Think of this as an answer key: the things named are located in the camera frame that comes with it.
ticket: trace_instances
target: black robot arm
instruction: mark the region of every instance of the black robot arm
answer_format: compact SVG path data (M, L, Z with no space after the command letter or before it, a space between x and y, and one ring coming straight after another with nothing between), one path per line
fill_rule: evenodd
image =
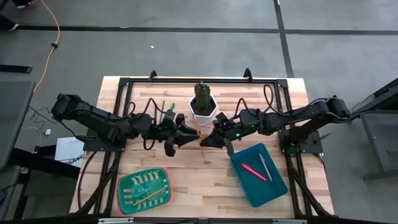
M119 145L124 144L126 138L135 139L141 135L145 140L165 141L166 155L174 156L174 144L180 147L199 138L196 130L185 124L183 114L178 114L174 122L175 113L171 110L166 111L163 121L157 124L156 120L145 112L130 113L121 118L90 105L77 95L59 94L57 99L51 109L55 120L75 120L97 133L96 136L77 136L81 140L94 140L93 138L98 137Z
M328 123L345 122L349 116L350 112L344 101L336 96L313 101L303 108L285 113L264 113L259 109L247 108L231 119L220 113L216 116L216 121L213 121L213 131L200 145L219 148L226 146L227 153L231 156L234 154L231 141L241 140L242 137L255 132L269 136L283 126L309 119L304 125L288 130L286 141L289 144L297 144L320 127Z

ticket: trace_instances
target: white paper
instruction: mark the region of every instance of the white paper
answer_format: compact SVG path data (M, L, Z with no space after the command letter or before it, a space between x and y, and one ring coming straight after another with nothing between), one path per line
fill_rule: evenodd
M77 140L75 137L58 138L55 160L71 164L75 167L81 167L83 155L86 154L86 152L83 151L84 145L83 142Z

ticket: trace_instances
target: potted plant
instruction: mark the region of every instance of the potted plant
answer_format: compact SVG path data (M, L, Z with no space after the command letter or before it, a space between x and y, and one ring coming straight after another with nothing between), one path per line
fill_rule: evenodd
M210 123L218 109L217 102L212 94L210 87L203 82L195 85L195 96L189 102L191 109L191 119L196 120L200 126Z

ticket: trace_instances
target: blue plastic bin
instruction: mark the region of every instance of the blue plastic bin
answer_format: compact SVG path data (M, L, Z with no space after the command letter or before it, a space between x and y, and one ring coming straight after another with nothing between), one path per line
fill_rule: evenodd
M264 157L272 181L268 177L264 165L262 165L259 153ZM256 144L255 146L237 152L233 154L230 159L246 198L254 208L264 205L287 193L286 184L280 176L264 144ZM258 174L265 177L267 181L263 181L250 173L242 167L242 164L247 164Z

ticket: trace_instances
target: green dish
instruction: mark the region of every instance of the green dish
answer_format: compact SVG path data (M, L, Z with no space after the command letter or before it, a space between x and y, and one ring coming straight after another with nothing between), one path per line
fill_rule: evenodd
M159 193L134 205L140 200L164 188ZM142 212L170 201L172 182L166 168L151 168L125 175L118 183L118 206L123 215Z

